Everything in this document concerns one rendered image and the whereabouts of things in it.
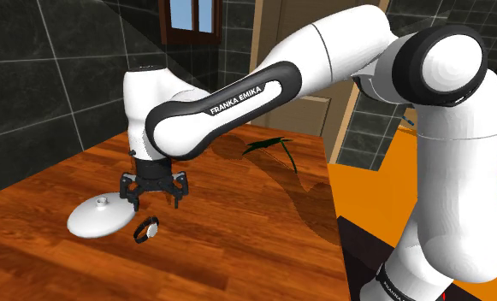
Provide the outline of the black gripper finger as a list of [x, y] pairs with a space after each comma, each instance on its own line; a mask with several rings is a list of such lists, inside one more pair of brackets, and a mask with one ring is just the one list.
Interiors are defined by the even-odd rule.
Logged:
[[135, 174], [123, 173], [120, 178], [120, 198], [125, 198], [135, 211], [139, 210], [139, 196], [144, 193], [144, 187], [139, 183]]
[[163, 190], [174, 197], [174, 208], [177, 209], [179, 202], [189, 193], [186, 172], [180, 171], [164, 178]]

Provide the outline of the white round lid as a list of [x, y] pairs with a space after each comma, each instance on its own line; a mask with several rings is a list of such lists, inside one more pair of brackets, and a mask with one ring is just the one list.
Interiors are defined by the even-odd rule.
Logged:
[[78, 205], [68, 218], [67, 228], [80, 238], [101, 238], [125, 227], [134, 215], [133, 204], [118, 192], [109, 192]]

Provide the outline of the black wristwatch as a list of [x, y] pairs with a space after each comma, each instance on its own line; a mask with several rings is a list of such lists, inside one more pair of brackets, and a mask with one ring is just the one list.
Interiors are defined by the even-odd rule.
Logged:
[[149, 216], [142, 221], [133, 233], [134, 241], [141, 244], [157, 234], [159, 220], [156, 216]]

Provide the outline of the green plant leaf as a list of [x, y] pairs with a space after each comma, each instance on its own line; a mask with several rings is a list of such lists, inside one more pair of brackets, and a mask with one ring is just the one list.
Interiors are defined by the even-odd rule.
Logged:
[[275, 137], [272, 139], [265, 139], [265, 140], [252, 142], [252, 143], [248, 144], [248, 148], [242, 153], [242, 155], [245, 155], [249, 152], [252, 152], [252, 151], [255, 151], [258, 149], [268, 148], [272, 145], [281, 145], [283, 147], [284, 151], [287, 153], [287, 155], [291, 161], [291, 164], [293, 165], [294, 172], [298, 173], [296, 163], [295, 163], [290, 151], [288, 150], [288, 148], [286, 146], [286, 142], [290, 142], [290, 141], [291, 141], [291, 139], [286, 139], [285, 137]]

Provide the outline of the brown framed window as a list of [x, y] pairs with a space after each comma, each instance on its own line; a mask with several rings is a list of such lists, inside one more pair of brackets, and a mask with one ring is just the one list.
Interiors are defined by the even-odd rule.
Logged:
[[222, 0], [157, 0], [162, 44], [220, 44]]

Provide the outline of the brown wooden door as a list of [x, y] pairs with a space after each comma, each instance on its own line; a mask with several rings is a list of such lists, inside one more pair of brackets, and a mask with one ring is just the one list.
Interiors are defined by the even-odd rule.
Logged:
[[396, 39], [385, 13], [364, 4], [300, 28], [274, 46], [255, 70], [278, 62], [294, 64], [302, 81], [288, 98], [293, 101], [352, 79]]

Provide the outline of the dark robot stand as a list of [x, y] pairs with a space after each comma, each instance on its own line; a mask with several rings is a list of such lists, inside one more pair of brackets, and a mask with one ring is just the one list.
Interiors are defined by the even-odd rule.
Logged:
[[339, 216], [337, 222], [351, 301], [359, 301], [362, 285], [375, 277], [393, 247], [343, 216]]

